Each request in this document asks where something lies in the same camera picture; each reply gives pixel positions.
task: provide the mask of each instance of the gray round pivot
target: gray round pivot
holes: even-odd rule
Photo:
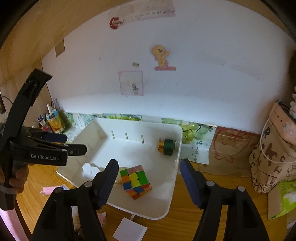
[[[210,186],[210,187],[212,187],[212,186],[215,185],[215,183],[213,181],[211,181],[211,180],[208,180],[207,181],[207,185]]]
[[[60,193],[61,191],[63,191],[63,189],[60,187],[60,188],[56,188],[55,190],[54,190],[54,192],[55,193]]]
[[[91,187],[91,186],[92,186],[92,181],[88,181],[88,182],[86,182],[86,183],[84,184],[84,186],[85,186],[86,188]]]
[[[246,190],[243,186],[239,186],[237,189],[241,192],[244,192]]]

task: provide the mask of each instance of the white plastic bin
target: white plastic bin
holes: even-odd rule
[[[172,156],[158,152],[160,138],[176,141]],[[182,128],[177,125],[98,118],[72,142],[85,144],[86,155],[69,157],[67,166],[58,167],[58,174],[79,187],[103,171],[110,159],[116,159],[120,167],[143,165],[152,190],[133,200],[122,185],[115,184],[108,204],[147,219],[161,219],[170,208],[181,142]],[[90,165],[83,170],[85,163]]]

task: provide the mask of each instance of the wooden table surface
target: wooden table surface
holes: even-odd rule
[[[20,210],[31,232],[33,232],[37,219],[48,198],[40,194],[42,186],[47,187],[66,184],[69,188],[73,188],[70,183],[56,174],[56,169],[57,168],[54,166],[30,166],[30,174],[25,185],[25,191],[17,196]],[[208,173],[204,173],[204,175],[207,180],[213,180],[221,187],[236,188],[239,185],[244,186],[259,210],[270,240],[284,240],[287,227],[286,216],[268,221],[267,194],[256,193],[252,187],[250,178],[213,175]],[[116,240],[112,235],[119,223],[123,217],[130,218],[131,215],[109,205],[105,205],[100,211],[107,212],[107,223],[103,228],[107,239],[109,241]],[[202,211],[192,204],[185,183],[181,175],[178,174],[170,211],[167,216],[157,221],[135,217],[133,221],[148,227],[143,241],[191,241],[196,232],[201,214]],[[216,240],[223,240],[226,215],[227,207],[224,206]]]

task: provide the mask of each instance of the human hand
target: human hand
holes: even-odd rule
[[[9,184],[15,188],[16,193],[22,193],[24,191],[24,184],[27,181],[27,177],[29,175],[29,167],[25,165],[24,167],[20,168],[15,173],[15,178],[11,178],[9,180]],[[0,182],[5,182],[4,173],[0,166]]]

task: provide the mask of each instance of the colorful puzzle cube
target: colorful puzzle cube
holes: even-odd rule
[[[134,200],[152,189],[142,165],[120,171],[124,190]]]

